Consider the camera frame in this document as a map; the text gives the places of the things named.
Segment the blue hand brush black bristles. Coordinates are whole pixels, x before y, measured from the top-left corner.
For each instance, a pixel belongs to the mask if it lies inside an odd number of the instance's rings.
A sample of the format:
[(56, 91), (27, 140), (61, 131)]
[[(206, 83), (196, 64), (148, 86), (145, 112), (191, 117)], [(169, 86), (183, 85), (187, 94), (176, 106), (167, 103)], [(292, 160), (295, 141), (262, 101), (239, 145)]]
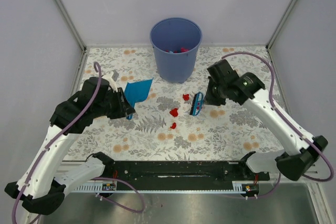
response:
[(204, 95), (203, 95), (203, 93), (202, 92), (198, 92), (194, 96), (194, 99), (193, 99), (193, 102), (192, 102), (192, 107), (191, 107), (191, 110), (190, 110), (190, 115), (192, 115), (192, 116), (199, 115), (199, 113), (200, 113), (200, 111), (202, 109), (202, 106), (203, 106), (203, 101), (204, 101)]

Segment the blue plastic dustpan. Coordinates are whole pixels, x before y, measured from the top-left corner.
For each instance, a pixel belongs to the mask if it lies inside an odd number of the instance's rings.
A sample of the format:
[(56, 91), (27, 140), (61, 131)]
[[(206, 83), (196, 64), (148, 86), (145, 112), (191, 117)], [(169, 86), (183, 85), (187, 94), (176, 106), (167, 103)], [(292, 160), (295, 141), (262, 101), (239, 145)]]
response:
[(124, 94), (133, 108), (136, 103), (144, 102), (148, 98), (152, 81), (153, 79), (127, 83)]

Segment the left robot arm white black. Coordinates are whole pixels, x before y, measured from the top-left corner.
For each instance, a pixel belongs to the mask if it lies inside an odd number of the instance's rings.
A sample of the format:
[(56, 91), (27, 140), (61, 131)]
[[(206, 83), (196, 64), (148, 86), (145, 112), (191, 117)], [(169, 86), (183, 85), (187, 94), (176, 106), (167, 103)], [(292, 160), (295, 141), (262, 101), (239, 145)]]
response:
[(57, 105), (34, 161), (21, 179), (6, 185), (5, 193), (21, 201), (28, 212), (49, 215), (77, 187), (96, 177), (109, 179), (114, 173), (114, 160), (103, 152), (91, 154), (84, 164), (61, 176), (56, 171), (69, 148), (94, 119), (126, 118), (134, 112), (121, 87), (104, 78), (87, 79), (80, 91)]

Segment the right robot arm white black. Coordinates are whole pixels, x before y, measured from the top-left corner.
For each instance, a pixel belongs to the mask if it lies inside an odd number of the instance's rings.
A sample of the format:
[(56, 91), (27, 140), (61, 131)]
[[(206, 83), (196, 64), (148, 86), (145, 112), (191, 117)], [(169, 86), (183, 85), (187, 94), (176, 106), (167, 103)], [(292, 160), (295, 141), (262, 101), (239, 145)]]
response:
[(328, 141), (323, 136), (313, 136), (293, 120), (276, 102), (272, 102), (265, 84), (253, 73), (239, 76), (227, 60), (210, 67), (209, 83), (204, 104), (224, 105), (231, 100), (243, 106), (268, 128), (283, 149), (268, 153), (250, 153), (239, 166), (243, 179), (250, 180), (257, 173), (281, 173), (297, 181), (320, 157)]

